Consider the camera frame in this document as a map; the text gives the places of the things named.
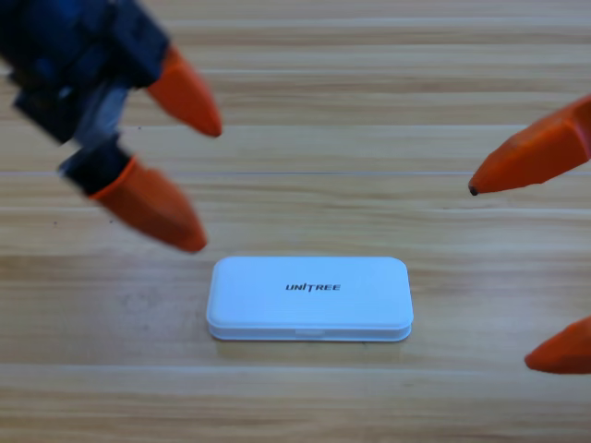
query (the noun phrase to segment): orange finger cover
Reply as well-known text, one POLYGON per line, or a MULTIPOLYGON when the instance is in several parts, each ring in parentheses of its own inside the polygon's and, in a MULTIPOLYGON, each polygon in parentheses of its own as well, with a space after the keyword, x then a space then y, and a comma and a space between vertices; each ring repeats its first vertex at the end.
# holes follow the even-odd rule
POLYGON ((476 170, 474 195, 545 183, 591 158, 591 95, 518 132, 476 170))
POLYGON ((173 44, 162 75, 147 91, 172 117, 207 136, 222 134, 222 118, 210 88, 173 44))
POLYGON ((591 317, 540 344, 525 358, 530 369, 559 375, 591 374, 591 317))
POLYGON ((156 240, 196 253, 207 235, 190 201, 159 171, 133 157, 109 186, 90 196, 131 228, 156 240))

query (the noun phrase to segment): wooden table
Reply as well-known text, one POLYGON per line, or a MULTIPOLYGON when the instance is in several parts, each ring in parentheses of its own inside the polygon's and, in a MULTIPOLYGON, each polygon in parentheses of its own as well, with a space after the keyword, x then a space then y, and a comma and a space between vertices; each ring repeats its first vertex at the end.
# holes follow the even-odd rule
POLYGON ((473 198, 516 130, 591 90, 585 0, 150 0, 216 91, 208 140, 134 94, 124 141, 195 201, 196 257, 56 176, 0 86, 0 440, 591 441, 591 378, 524 356, 591 314, 591 169, 473 198), (222 343, 228 255, 409 267, 398 344, 222 343))

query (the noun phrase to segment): wooden plank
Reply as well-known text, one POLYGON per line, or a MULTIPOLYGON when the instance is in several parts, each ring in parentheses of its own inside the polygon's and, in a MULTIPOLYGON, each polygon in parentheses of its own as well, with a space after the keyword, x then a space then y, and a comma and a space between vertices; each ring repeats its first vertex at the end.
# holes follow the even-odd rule
MULTIPOLYGON (((182 126, 125 126, 122 146, 169 174, 461 174, 523 126, 229 126, 208 139, 182 126)), ((72 155, 32 126, 2 128, 0 175, 53 174, 72 155)), ((587 174, 586 163, 574 174, 587 174)), ((10 186, 4 181, 3 186, 10 186)))

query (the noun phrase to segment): wood grain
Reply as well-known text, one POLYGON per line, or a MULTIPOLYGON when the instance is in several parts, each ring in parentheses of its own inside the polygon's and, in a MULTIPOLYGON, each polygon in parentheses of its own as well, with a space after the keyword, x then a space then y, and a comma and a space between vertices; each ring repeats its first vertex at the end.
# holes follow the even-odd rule
POLYGON ((130 232, 55 174, 0 86, 0 441, 586 443, 588 377, 524 356, 591 313, 588 165, 472 198, 513 132, 588 92, 576 0, 149 0, 216 91, 208 140, 139 92, 123 140, 190 195, 211 242, 130 232), (229 255, 385 255, 402 343, 215 341, 229 255))

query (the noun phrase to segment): case lid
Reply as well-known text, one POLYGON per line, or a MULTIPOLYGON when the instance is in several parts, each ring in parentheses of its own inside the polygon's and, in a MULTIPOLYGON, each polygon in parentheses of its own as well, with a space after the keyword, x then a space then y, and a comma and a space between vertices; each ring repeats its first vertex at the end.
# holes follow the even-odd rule
POLYGON ((207 320, 223 340, 399 341, 413 322, 408 273, 392 257, 228 257, 207 320))

